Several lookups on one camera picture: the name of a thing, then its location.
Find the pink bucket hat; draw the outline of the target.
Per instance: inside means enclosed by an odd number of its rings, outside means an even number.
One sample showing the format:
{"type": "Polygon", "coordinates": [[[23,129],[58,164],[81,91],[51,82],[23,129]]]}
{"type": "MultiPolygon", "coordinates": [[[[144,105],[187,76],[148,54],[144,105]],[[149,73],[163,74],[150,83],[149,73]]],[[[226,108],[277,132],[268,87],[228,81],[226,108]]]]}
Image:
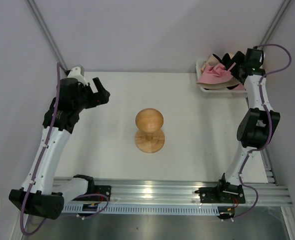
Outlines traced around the pink bucket hat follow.
{"type": "Polygon", "coordinates": [[[225,84],[233,78],[230,71],[225,69],[222,63],[207,63],[201,76],[197,80],[197,84],[217,85],[225,84]]]}

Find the cream bucket hat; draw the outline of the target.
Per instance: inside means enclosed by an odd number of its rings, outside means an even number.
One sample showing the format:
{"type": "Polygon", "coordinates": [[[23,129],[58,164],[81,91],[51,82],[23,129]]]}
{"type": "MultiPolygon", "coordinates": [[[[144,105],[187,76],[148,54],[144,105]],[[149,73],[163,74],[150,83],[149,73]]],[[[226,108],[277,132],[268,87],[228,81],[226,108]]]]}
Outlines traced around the cream bucket hat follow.
{"type": "Polygon", "coordinates": [[[200,67],[200,73],[203,74],[207,66],[215,67],[219,63],[222,63],[221,58],[216,54],[211,54],[210,57],[200,67]]]}

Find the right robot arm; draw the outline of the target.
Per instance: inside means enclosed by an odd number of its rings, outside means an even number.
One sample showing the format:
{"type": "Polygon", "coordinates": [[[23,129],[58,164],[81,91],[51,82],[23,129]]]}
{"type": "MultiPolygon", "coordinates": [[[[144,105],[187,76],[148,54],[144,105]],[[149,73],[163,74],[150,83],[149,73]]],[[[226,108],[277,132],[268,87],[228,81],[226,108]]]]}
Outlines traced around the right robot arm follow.
{"type": "Polygon", "coordinates": [[[278,126],[281,115],[271,107],[266,90],[266,72],[262,68],[265,54],[257,46],[238,51],[225,68],[244,85],[248,111],[240,122],[236,137],[239,142],[229,168],[214,187],[195,191],[202,204],[244,204],[243,188],[246,165],[265,149],[278,126]]]}

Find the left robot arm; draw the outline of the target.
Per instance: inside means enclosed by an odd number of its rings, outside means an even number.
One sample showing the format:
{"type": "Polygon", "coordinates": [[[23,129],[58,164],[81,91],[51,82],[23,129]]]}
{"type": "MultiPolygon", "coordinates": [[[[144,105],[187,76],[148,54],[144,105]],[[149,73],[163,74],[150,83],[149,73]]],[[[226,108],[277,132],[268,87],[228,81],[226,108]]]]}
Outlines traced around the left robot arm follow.
{"type": "Polygon", "coordinates": [[[9,200],[21,215],[55,220],[64,205],[77,199],[110,200],[105,192],[96,191],[94,178],[77,174],[68,182],[54,188],[54,178],[63,150],[72,136],[83,110],[107,104],[110,93],[99,78],[93,83],[96,92],[76,77],[61,79],[56,97],[44,115],[40,145],[32,167],[19,189],[12,189],[9,200]]]}

